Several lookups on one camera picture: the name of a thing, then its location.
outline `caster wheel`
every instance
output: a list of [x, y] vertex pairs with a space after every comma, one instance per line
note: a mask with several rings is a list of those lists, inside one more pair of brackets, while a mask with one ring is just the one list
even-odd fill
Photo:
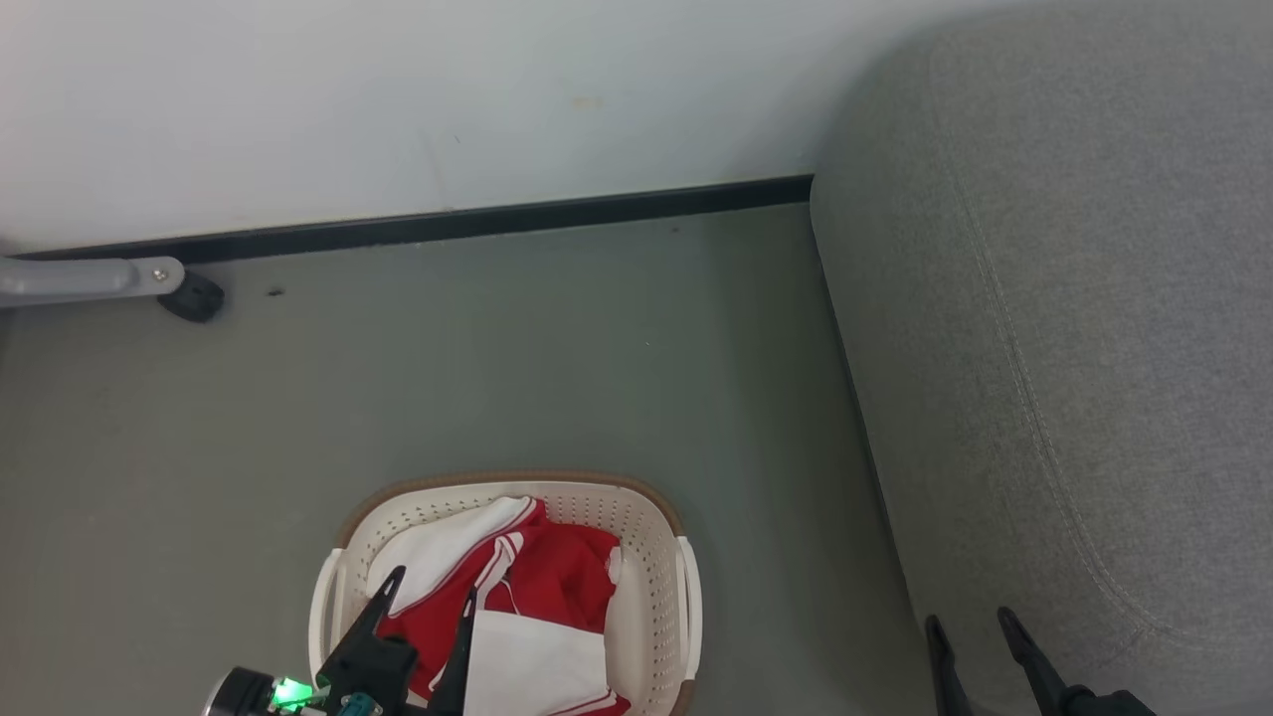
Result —
[[186, 271], [177, 290], [158, 297], [159, 304], [169, 313], [195, 324], [206, 324], [225, 303], [222, 287], [199, 274]]

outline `sofa cushion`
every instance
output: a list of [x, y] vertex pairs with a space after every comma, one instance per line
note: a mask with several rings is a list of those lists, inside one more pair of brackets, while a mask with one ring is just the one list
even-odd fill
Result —
[[1273, 4], [1048, 4], [875, 71], [817, 243], [917, 617], [1158, 713], [1273, 712]]

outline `white plastic basket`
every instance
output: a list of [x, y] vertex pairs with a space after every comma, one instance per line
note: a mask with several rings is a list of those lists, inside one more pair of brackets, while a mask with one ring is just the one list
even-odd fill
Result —
[[606, 618], [610, 685], [629, 713], [689, 708], [703, 646], [703, 591], [680, 519], [649, 487], [596, 473], [481, 473], [392, 485], [350, 517], [318, 573], [309, 609], [309, 670], [318, 669], [367, 604], [367, 569], [395, 534], [502, 496], [544, 501], [549, 519], [619, 536], [622, 572]]

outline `basket rim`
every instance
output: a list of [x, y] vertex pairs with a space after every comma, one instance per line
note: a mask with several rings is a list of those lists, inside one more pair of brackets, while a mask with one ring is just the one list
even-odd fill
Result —
[[463, 487], [489, 483], [549, 482], [617, 487], [635, 492], [654, 503], [654, 507], [663, 513], [663, 519], [667, 520], [668, 526], [672, 529], [672, 536], [685, 536], [685, 529], [681, 525], [681, 516], [676, 512], [676, 508], [672, 507], [672, 503], [668, 502], [668, 499], [657, 489], [635, 478], [612, 475], [608, 473], [593, 473], [588, 470], [490, 470], [480, 473], [451, 473], [432, 478], [418, 478], [383, 487], [354, 508], [354, 512], [345, 520], [345, 524], [341, 525], [340, 531], [336, 533], [336, 547], [339, 549], [349, 549], [349, 543], [354, 538], [354, 533], [368, 515], [390, 499], [401, 497], [410, 492], [424, 492], [444, 487]]

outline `black baseboard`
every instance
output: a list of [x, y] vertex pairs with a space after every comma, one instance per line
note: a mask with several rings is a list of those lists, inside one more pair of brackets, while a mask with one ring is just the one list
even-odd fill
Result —
[[466, 236], [612, 224], [663, 217], [731, 211], [808, 201], [813, 177], [798, 176], [698, 189], [572, 199], [521, 206], [468, 209], [438, 214], [388, 217], [230, 233], [162, 238], [28, 254], [23, 259], [137, 259], [172, 256], [183, 264], [210, 264], [283, 254], [332, 251], [359, 246], [418, 243]]

